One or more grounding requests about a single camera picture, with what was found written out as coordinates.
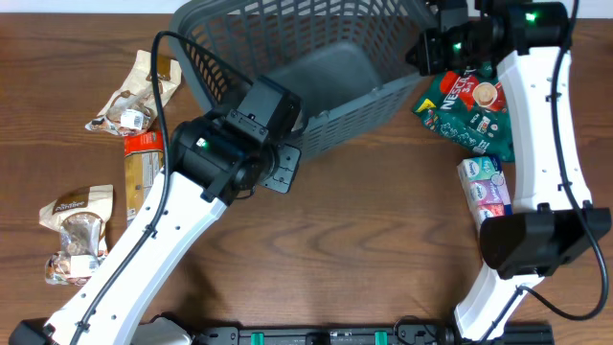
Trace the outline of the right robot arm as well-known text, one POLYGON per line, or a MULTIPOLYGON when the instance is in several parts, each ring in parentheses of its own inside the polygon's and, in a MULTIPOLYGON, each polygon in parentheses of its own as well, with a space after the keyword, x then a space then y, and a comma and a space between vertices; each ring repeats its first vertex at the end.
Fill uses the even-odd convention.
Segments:
POLYGON ((479 229, 481 271, 438 344, 546 344, 544 327, 508 327, 526 295, 599 245, 611 212, 593 204, 582 175, 570 97, 570 48, 578 9, 558 1, 439 1, 438 24, 420 33, 406 61, 424 76, 490 61, 507 99, 515 156, 512 212, 479 229))

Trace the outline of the grey plastic basket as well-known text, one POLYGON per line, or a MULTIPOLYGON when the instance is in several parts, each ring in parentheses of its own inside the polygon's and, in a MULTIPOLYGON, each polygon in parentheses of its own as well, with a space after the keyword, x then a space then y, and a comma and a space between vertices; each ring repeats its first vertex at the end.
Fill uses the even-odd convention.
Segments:
POLYGON ((420 0, 201 0, 172 16, 170 30, 225 61, 169 40, 203 111, 238 104, 266 76, 303 101, 305 159, 388 123, 420 83, 405 61, 421 31, 437 25, 420 0))

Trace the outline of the Kleenex tissue multipack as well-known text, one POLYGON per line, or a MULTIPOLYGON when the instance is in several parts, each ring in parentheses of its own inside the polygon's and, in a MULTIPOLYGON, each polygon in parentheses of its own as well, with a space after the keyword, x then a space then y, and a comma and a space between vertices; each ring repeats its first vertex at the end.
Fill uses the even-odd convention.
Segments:
POLYGON ((506 178, 497 156, 464 159, 457 170, 477 234, 486 219, 512 214, 506 178))

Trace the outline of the orange spaghetti packet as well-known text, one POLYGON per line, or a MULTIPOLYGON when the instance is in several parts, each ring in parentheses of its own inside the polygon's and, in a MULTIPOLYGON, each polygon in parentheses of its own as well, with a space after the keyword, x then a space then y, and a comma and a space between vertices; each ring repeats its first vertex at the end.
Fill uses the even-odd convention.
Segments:
POLYGON ((127 224, 136 218, 163 166, 163 148, 159 130, 124 138, 127 224))

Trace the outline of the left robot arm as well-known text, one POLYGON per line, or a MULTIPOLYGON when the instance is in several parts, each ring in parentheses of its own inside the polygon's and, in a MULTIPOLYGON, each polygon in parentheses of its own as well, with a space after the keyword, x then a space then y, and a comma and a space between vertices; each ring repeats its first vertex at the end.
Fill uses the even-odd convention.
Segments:
POLYGON ((244 191, 288 191, 303 102, 267 77, 235 108, 181 123, 136 218, 80 291, 44 323, 21 321, 11 344, 127 344, 152 298, 193 243, 244 191))

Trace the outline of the green Nescafe coffee bag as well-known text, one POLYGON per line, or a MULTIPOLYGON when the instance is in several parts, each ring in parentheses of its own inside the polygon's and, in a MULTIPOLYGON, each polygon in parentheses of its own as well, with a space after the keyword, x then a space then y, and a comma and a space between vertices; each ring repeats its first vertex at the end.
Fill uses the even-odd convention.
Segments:
POLYGON ((477 155, 514 160, 506 96, 488 62, 437 75, 413 113, 424 127, 477 155))

